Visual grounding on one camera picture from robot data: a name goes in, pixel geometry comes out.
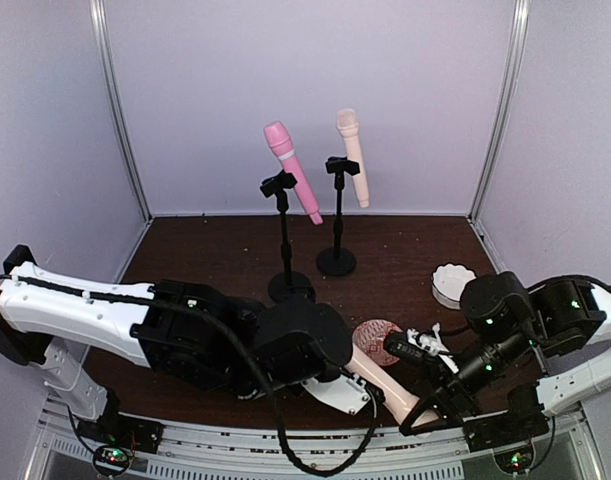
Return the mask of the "cream microphone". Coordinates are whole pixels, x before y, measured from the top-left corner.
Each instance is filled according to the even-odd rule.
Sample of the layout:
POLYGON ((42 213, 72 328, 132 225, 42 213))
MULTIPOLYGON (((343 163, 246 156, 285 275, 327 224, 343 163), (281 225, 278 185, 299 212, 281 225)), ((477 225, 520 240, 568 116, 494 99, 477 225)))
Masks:
POLYGON ((420 397, 407 391, 356 345, 346 369, 380 388, 384 393, 384 405, 402 426, 412 410, 420 405, 420 397))
POLYGON ((339 110, 336 115, 336 128, 343 140, 346 156, 359 165, 359 172, 352 176, 354 191, 361 208, 370 205, 369 186, 359 139, 359 121, 351 108, 339 110))

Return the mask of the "black microphone stand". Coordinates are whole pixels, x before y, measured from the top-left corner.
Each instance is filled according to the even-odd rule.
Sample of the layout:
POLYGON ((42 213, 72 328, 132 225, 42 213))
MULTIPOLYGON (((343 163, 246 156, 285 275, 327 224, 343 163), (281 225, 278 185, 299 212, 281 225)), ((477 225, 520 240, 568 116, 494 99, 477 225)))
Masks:
POLYGON ((355 255, 342 246, 344 222, 342 215, 345 175, 355 176, 360 172, 359 164, 347 157, 329 157, 325 163, 328 174, 334 175, 336 211, 333 223, 333 246, 322 250, 316 257, 316 266, 325 276, 343 277, 354 272, 357 266, 355 255))
POLYGON ((312 302, 316 299, 315 289, 309 278, 300 272, 295 272, 292 268, 292 247, 287 222, 289 210, 287 191, 292 190, 296 184, 297 181, 293 174, 281 170, 276 175, 263 180, 260 185, 261 193, 266 198, 275 198, 276 210, 280 219, 280 255, 283 271, 274 275, 268 283, 268 295, 274 302, 281 302, 294 296, 312 302))

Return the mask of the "pink microphone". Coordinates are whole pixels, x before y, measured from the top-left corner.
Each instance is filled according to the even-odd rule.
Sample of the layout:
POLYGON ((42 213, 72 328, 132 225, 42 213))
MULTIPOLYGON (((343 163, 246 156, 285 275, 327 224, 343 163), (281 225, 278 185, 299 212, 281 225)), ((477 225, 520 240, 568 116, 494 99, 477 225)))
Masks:
POLYGON ((318 200, 297 158, 293 141, 286 127, 280 121, 276 121, 265 126, 263 132, 268 147, 280 162, 283 170, 295 178, 294 191, 305 214, 314 225, 322 225, 323 218, 318 200))

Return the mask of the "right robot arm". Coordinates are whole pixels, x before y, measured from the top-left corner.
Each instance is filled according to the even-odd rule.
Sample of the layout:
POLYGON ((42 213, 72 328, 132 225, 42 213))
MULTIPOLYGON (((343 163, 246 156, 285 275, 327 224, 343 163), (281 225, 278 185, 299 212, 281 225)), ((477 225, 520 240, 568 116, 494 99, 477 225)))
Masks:
POLYGON ((469 281, 460 311, 476 335, 460 352, 448 350, 437 326, 391 333, 388 353, 421 367, 419 400, 400 421, 402 435, 462 428, 473 450, 546 434, 556 415, 611 387, 611 347, 559 374, 519 385, 504 414, 483 417, 477 394, 527 353, 563 356, 611 341, 611 286, 586 275, 543 280, 529 288, 505 271, 469 281))

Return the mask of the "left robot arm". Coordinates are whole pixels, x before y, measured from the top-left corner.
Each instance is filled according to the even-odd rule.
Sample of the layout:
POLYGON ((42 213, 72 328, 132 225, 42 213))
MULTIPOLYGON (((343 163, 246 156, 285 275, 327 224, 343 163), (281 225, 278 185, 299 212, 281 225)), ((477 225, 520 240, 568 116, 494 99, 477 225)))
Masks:
POLYGON ((0 353, 41 364, 56 339, 242 400, 289 387, 349 415, 366 402, 348 371, 350 332, 329 305, 297 294, 268 307, 205 284, 93 282, 44 270, 18 246, 0 275, 0 353))

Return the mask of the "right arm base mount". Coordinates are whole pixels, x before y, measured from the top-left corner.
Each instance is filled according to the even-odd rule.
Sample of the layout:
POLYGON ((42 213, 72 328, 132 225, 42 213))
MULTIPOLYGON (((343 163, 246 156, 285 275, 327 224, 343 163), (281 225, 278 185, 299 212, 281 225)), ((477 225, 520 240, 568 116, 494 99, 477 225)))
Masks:
POLYGON ((550 425, 546 417, 537 416, 517 420, 505 414, 468 421, 463 431, 471 452, 492 450, 496 467, 503 473, 527 476, 546 459, 553 446, 556 423, 550 425), (550 434, 544 453, 538 454, 534 439, 550 434))

